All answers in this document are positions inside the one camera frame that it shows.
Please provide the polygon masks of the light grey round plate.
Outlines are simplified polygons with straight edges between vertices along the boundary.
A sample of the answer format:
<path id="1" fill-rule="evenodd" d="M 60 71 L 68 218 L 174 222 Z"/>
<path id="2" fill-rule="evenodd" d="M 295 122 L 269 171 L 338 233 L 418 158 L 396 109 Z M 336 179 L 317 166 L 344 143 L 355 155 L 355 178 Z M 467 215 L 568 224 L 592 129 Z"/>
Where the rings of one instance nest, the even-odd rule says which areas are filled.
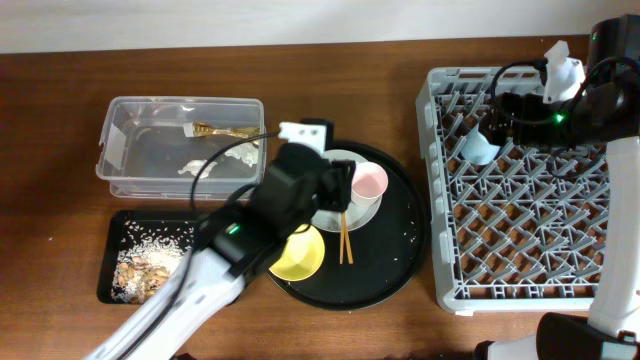
<path id="1" fill-rule="evenodd" d="M 367 162 L 367 159 L 355 152 L 341 149 L 326 150 L 323 157 L 329 161 L 333 160 L 353 160 L 356 164 Z M 346 225 L 349 231 L 356 230 L 367 224 L 376 214 L 381 205 L 381 199 L 376 200 L 371 206 L 364 207 L 349 204 L 346 211 Z M 318 210 L 311 219 L 314 227 L 331 232 L 339 233 L 342 225 L 342 216 L 338 212 Z"/>

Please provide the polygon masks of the yellow bowl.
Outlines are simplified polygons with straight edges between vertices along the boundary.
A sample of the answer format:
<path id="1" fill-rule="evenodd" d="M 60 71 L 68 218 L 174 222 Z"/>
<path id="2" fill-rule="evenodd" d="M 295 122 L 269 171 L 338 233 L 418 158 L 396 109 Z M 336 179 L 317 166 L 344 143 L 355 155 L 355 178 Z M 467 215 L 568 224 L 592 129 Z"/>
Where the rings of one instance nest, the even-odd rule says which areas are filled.
<path id="1" fill-rule="evenodd" d="M 325 243 L 321 233 L 314 227 L 301 226 L 287 239 L 280 259 L 269 272 L 276 278 L 289 282 L 305 280 L 321 267 L 325 256 Z"/>

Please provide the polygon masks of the nut and rice food scraps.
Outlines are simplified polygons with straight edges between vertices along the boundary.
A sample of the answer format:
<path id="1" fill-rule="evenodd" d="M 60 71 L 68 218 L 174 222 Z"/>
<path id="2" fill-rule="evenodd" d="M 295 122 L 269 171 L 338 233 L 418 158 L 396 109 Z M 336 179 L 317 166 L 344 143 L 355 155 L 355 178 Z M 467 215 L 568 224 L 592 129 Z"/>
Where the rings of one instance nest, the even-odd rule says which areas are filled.
<path id="1" fill-rule="evenodd" d="M 169 280 L 194 238 L 195 228 L 188 221 L 125 221 L 123 234 L 116 237 L 110 299 L 146 302 Z"/>

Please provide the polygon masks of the black rectangular tray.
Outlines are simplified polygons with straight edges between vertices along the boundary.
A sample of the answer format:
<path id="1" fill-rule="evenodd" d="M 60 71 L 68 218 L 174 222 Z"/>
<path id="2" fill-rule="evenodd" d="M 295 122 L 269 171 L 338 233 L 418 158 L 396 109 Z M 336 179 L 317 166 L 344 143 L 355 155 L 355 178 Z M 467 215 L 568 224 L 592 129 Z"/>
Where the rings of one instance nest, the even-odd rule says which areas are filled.
<path id="1" fill-rule="evenodd" d="M 96 296 L 100 302 L 105 304 L 116 303 L 110 299 L 111 279 L 115 269 L 117 240 L 116 237 L 123 234 L 124 222 L 134 221 L 188 221 L 194 228 L 196 221 L 190 213 L 184 211 L 151 211 L 151 210 L 123 210 L 117 212 L 110 221 L 104 256 L 102 259 Z"/>

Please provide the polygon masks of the wooden chopstick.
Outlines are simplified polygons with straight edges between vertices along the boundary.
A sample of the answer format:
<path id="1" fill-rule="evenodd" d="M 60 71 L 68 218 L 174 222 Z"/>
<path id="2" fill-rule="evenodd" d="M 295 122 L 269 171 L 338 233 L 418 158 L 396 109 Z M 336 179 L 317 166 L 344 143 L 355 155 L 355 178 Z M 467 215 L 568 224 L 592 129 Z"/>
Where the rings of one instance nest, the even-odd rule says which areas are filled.
<path id="1" fill-rule="evenodd" d="M 345 213 L 341 213 L 341 223 L 340 223 L 340 242 L 339 242 L 339 264 L 342 265 L 344 263 L 344 247 L 345 247 L 345 231 L 346 231 L 346 217 Z"/>
<path id="2" fill-rule="evenodd" d="M 350 241 L 350 236 L 349 236 L 349 230 L 348 230 L 348 225 L 347 225 L 347 216 L 345 214 L 346 217 L 346 231 L 345 231 L 345 247 L 344 249 L 346 250 L 346 255 L 347 255 L 347 261 L 350 265 L 352 265 L 354 263 L 354 257 L 353 257 L 353 252 L 352 252 L 352 247 L 351 247 L 351 241 Z"/>

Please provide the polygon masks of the crumpled white tissue right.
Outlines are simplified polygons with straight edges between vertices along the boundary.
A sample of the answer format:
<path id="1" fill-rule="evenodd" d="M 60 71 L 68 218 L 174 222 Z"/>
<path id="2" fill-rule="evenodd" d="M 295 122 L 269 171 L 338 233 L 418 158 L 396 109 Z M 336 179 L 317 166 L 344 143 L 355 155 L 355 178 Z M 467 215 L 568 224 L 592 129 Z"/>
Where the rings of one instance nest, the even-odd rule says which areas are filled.
<path id="1" fill-rule="evenodd" d="M 224 155 L 240 160 L 249 167 L 253 167 L 258 164 L 259 148 L 252 142 L 243 143 L 230 148 L 224 153 Z"/>

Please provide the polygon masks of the clear plastic waste bin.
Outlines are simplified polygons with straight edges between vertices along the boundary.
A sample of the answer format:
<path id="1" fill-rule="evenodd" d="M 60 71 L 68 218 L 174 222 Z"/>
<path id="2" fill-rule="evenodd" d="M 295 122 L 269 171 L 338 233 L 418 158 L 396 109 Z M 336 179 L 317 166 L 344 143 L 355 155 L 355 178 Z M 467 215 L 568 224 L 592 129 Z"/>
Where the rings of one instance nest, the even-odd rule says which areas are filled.
<path id="1" fill-rule="evenodd" d="M 187 199 L 194 180 L 196 197 L 224 200 L 239 187 L 261 180 L 266 166 L 266 142 L 253 167 L 224 153 L 207 178 L 179 175 L 191 160 L 206 160 L 232 144 L 197 144 L 186 138 L 182 125 L 204 122 L 214 127 L 259 127 L 266 131 L 264 106 L 250 98 L 120 96 L 109 104 L 99 144 L 96 175 L 123 198 Z"/>

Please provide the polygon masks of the crumpled white tissue left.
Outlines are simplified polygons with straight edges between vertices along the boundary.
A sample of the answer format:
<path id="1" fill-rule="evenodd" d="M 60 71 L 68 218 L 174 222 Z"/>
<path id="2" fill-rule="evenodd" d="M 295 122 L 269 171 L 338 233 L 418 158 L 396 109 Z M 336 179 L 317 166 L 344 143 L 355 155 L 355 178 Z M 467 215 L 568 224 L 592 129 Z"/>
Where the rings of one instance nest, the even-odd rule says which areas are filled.
<path id="1" fill-rule="evenodd" d="M 189 173 L 192 176 L 196 176 L 199 172 L 202 172 L 202 174 L 200 175 L 200 179 L 207 178 L 213 168 L 217 165 L 217 162 L 213 161 L 205 166 L 206 163 L 206 160 L 191 160 L 181 169 L 179 169 L 177 173 L 179 175 L 185 175 Z"/>

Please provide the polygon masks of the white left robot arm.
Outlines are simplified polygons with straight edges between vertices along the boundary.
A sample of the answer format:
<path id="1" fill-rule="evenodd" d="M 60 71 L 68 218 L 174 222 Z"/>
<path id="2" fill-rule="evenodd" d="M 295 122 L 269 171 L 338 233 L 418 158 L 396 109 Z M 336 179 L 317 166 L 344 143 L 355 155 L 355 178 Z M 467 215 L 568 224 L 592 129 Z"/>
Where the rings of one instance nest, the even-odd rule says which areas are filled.
<path id="1" fill-rule="evenodd" d="M 175 273 L 92 359 L 170 359 L 248 282 L 281 257 L 288 237 L 319 210 L 347 209 L 356 169 L 301 144 L 283 145 L 247 202 L 228 200 L 198 222 L 191 251 Z"/>

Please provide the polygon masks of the light blue plastic cup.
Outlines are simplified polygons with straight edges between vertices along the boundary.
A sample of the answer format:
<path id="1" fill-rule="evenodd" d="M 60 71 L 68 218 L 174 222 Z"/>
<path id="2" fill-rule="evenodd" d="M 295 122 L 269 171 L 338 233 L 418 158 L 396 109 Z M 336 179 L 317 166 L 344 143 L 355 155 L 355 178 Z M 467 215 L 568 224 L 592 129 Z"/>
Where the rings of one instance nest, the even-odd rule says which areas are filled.
<path id="1" fill-rule="evenodd" d="M 461 156 L 472 165 L 484 166 L 493 161 L 501 147 L 491 144 L 476 125 L 467 135 L 460 151 Z"/>

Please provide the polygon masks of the crumpled white tissue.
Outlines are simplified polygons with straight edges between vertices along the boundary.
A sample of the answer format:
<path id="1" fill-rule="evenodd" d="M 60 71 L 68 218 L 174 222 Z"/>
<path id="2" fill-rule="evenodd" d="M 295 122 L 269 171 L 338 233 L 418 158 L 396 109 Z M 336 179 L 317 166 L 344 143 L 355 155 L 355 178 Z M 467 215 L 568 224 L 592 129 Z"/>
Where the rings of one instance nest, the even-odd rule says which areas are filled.
<path id="1" fill-rule="evenodd" d="M 252 142 L 243 143 L 230 148 L 224 153 L 224 155 L 240 160 L 249 167 L 253 167 L 258 164 L 259 148 Z"/>
<path id="2" fill-rule="evenodd" d="M 206 160 L 191 160 L 181 169 L 179 169 L 177 173 L 179 175 L 185 175 L 189 173 L 192 176 L 196 176 L 199 172 L 202 172 L 202 174 L 200 175 L 200 179 L 207 178 L 213 168 L 217 165 L 217 162 L 213 161 L 205 166 L 206 163 Z"/>

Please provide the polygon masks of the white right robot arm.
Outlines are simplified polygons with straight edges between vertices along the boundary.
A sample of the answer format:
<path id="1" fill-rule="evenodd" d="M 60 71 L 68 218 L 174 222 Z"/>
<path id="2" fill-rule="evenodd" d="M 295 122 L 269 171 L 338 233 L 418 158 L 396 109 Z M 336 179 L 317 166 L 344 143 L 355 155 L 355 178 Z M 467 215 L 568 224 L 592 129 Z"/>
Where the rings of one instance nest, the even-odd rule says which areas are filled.
<path id="1" fill-rule="evenodd" d="M 605 257 L 587 316 L 549 312 L 535 334 L 484 341 L 475 359 L 636 359 L 639 356 L 639 18 L 626 14 L 593 26 L 588 60 L 564 43 L 541 59 L 542 95 L 488 92 L 492 111 L 470 132 L 463 156 L 485 165 L 508 139 L 555 159 L 603 144 L 609 173 Z"/>

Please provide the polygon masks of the gold snack wrapper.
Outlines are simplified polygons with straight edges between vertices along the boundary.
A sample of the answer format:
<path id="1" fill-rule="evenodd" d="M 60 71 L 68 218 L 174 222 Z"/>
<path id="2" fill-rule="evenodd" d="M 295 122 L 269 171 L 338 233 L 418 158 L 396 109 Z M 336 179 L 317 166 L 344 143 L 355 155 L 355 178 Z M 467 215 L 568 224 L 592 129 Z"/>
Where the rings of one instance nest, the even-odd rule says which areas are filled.
<path id="1" fill-rule="evenodd" d="M 259 127 L 222 128 L 204 122 L 186 122 L 182 125 L 186 138 L 197 144 L 227 144 L 245 140 L 261 134 Z"/>

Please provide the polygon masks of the grey dishwasher rack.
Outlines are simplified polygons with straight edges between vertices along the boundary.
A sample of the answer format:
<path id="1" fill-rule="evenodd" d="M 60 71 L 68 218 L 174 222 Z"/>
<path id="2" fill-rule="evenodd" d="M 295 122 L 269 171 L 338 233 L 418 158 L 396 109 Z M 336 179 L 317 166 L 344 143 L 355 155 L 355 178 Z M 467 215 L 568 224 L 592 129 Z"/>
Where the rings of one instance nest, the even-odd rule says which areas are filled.
<path id="1" fill-rule="evenodd" d="M 489 164 L 472 165 L 460 151 L 492 110 L 493 81 L 497 94 L 544 93 L 533 67 L 436 68 L 416 100 L 438 302 L 457 315 L 589 310 L 605 257 L 606 147 L 551 159 L 509 139 Z"/>

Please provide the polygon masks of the pink plastic cup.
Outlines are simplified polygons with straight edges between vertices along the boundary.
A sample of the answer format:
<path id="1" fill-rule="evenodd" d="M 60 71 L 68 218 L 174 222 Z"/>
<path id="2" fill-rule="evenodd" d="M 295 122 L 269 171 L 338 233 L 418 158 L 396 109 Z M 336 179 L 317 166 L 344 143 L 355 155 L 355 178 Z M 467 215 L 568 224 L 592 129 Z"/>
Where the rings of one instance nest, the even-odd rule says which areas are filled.
<path id="1" fill-rule="evenodd" d="M 379 200 L 388 187 L 388 175 L 374 162 L 356 165 L 351 186 L 351 200 L 358 206 L 369 207 Z"/>

